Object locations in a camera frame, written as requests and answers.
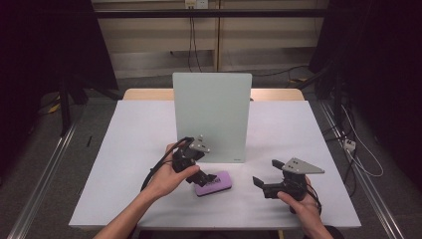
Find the table surface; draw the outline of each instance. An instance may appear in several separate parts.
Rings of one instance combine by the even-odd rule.
[[[124,101],[117,105],[71,226],[103,227],[136,195],[147,169],[163,154],[163,145],[175,138],[174,105],[169,102],[172,98],[172,89],[126,92]],[[198,161],[206,173],[229,171],[233,187],[197,197],[192,184],[181,183],[154,203],[138,226],[164,230],[298,228],[301,224],[286,204],[265,199],[262,190],[252,183],[252,175],[266,183],[282,181],[271,159],[286,162],[293,156],[325,170],[325,174],[309,175],[323,205],[322,221],[338,228],[360,226],[302,93],[294,89],[252,89],[251,98],[256,102],[250,106],[246,162]]]

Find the purple object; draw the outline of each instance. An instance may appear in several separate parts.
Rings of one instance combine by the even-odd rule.
[[[215,173],[217,177],[212,181],[201,187],[195,184],[195,192],[197,196],[205,196],[211,193],[230,189],[232,187],[232,179],[230,178],[229,172],[220,171]]]

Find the electrical outlet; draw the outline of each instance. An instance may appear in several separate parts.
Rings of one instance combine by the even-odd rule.
[[[196,0],[196,9],[208,9],[208,0]]]
[[[346,139],[343,143],[343,148],[347,149],[349,152],[353,152],[356,149],[356,142]]]
[[[196,9],[196,0],[185,0],[186,9]]]

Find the human hand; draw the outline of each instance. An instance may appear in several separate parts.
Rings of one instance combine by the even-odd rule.
[[[169,144],[165,151],[168,151],[174,143]],[[150,190],[157,198],[172,192],[184,179],[199,171],[198,165],[193,165],[181,172],[175,172],[172,167],[173,152],[170,152],[164,159],[162,166],[154,173],[145,189]]]
[[[282,191],[277,193],[277,196],[293,207],[302,223],[302,229],[308,237],[313,239],[332,238],[320,220],[316,201],[308,193],[302,201],[296,201],[291,195]]]

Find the person's arm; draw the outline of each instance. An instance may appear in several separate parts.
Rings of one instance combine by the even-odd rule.
[[[291,195],[280,191],[277,196],[295,209],[302,223],[304,233],[312,239],[332,239],[319,217],[317,203],[307,194],[302,201],[296,201]]]
[[[176,173],[171,166],[171,158],[172,153],[164,159],[167,162],[155,172],[145,189],[95,238],[127,238],[152,203],[172,192],[180,182],[199,171],[199,166],[194,165]]]

